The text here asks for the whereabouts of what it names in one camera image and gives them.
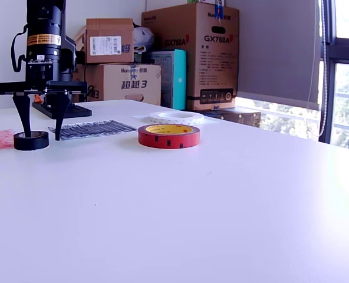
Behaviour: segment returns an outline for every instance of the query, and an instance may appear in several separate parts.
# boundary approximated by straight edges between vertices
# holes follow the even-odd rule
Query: black cable
[[[12,41],[12,46],[11,46],[11,59],[12,59],[12,67],[14,68],[14,71],[16,73],[21,71],[21,63],[23,61],[25,61],[25,55],[20,55],[19,60],[16,64],[16,56],[15,56],[15,41],[16,41],[16,37],[26,33],[28,30],[28,24],[24,25],[24,30],[23,32],[20,32],[19,34],[16,34],[14,40]]]

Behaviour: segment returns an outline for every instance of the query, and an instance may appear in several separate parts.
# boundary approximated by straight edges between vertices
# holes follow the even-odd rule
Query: white table
[[[65,123],[165,110],[85,106]],[[21,129],[15,109],[4,129]],[[0,150],[0,283],[349,283],[349,150],[227,121],[201,135],[184,150],[137,133]]]

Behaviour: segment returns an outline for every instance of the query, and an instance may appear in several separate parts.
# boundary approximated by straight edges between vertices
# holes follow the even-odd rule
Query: brown cardboard box
[[[238,84],[239,10],[186,4],[143,13],[144,27],[156,36],[156,47],[187,51],[187,108],[232,108]]]
[[[74,81],[88,82],[88,101],[130,99],[149,104],[161,102],[161,67],[158,65],[78,65]]]
[[[84,46],[87,64],[134,62],[133,33],[132,19],[87,19],[77,50]]]
[[[244,108],[230,108],[221,110],[197,111],[207,117],[235,122],[247,126],[260,128],[261,112],[251,111]]]

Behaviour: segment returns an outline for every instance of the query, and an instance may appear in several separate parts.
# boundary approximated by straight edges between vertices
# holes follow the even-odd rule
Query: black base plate
[[[41,103],[33,103],[33,108],[44,113],[46,116],[48,116],[53,120],[57,119],[55,114],[52,112],[52,110],[42,106]],[[91,117],[91,116],[92,116],[92,110],[86,109],[84,107],[81,107],[75,104],[71,104],[68,106],[64,118],[70,119],[70,118]]]

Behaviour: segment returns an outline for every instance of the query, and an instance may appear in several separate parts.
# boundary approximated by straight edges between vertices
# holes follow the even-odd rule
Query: box label
[[[234,98],[232,88],[200,91],[201,104],[231,103]]]
[[[121,37],[91,37],[91,56],[121,55]]]

